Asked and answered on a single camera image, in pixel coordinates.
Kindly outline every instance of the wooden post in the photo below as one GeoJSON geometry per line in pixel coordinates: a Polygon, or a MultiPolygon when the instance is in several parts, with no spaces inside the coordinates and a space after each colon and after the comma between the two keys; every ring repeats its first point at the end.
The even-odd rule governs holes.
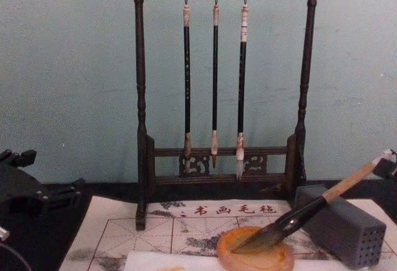
{"type": "Polygon", "coordinates": [[[138,91],[138,187],[139,201],[136,209],[136,229],[144,230],[146,226],[146,209],[148,205],[147,160],[146,160],[146,102],[145,102],[145,40],[143,33],[143,0],[135,2],[135,51],[136,51],[136,89],[138,91]]]}
{"type": "Polygon", "coordinates": [[[295,158],[295,180],[294,186],[298,186],[306,181],[305,172],[305,115],[307,105],[307,94],[309,89],[310,64],[311,64],[311,50],[313,47],[313,30],[314,30],[314,14],[316,11],[317,0],[308,0],[308,13],[306,18],[306,32],[305,32],[305,46],[303,47],[303,61],[302,71],[300,77],[300,97],[299,97],[299,111],[298,123],[295,128],[297,135],[297,148],[295,158]]]}

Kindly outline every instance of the felt mat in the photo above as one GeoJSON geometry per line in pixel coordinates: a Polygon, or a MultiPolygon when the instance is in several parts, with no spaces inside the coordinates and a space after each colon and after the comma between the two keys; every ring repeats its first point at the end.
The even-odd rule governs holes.
{"type": "MultiPolygon", "coordinates": [[[[394,222],[372,200],[349,202],[386,223],[381,260],[396,260],[394,222]]],[[[60,271],[123,271],[131,251],[214,257],[221,233],[238,226],[265,226],[289,210],[288,203],[280,200],[151,203],[146,230],[136,231],[136,204],[93,197],[60,271]]],[[[296,260],[337,261],[303,230],[285,242],[296,260]]]]}

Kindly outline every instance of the calligraphy brush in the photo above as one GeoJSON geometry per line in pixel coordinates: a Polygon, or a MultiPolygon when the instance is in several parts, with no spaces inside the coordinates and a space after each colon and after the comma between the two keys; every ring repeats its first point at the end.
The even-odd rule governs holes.
{"type": "Polygon", "coordinates": [[[319,212],[320,209],[324,208],[346,190],[359,183],[364,177],[371,174],[381,159],[389,159],[392,156],[392,150],[388,149],[384,151],[382,156],[369,162],[357,172],[353,173],[350,177],[327,190],[320,197],[310,201],[306,205],[287,212],[274,223],[260,229],[254,235],[235,247],[232,252],[239,254],[252,254],[262,252],[276,246],[285,237],[300,229],[313,215],[319,212]]]}
{"type": "Polygon", "coordinates": [[[241,41],[240,41],[240,64],[239,64],[239,86],[238,86],[238,135],[236,147],[236,176],[237,180],[241,179],[244,172],[244,80],[246,73],[246,48],[247,48],[247,28],[248,28],[248,5],[244,0],[244,6],[241,9],[241,41]]]}
{"type": "Polygon", "coordinates": [[[190,135],[190,44],[189,24],[190,9],[185,0],[184,6],[184,52],[185,52],[185,173],[190,171],[190,158],[192,157],[192,139],[190,135]]]}
{"type": "Polygon", "coordinates": [[[218,0],[213,6],[213,65],[212,65],[212,167],[216,166],[216,156],[218,154],[218,132],[216,130],[216,116],[218,107],[218,21],[219,7],[218,0]]]}

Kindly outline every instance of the bamboo brush handle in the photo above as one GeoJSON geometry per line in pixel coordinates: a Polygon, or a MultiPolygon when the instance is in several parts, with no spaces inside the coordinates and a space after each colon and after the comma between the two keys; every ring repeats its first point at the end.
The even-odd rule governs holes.
{"type": "Polygon", "coordinates": [[[346,190],[350,189],[351,187],[359,183],[362,179],[364,179],[366,176],[371,174],[375,166],[376,164],[374,164],[373,162],[366,164],[360,170],[352,174],[349,178],[339,182],[334,187],[323,193],[323,198],[326,199],[327,203],[331,203],[346,190]]]}

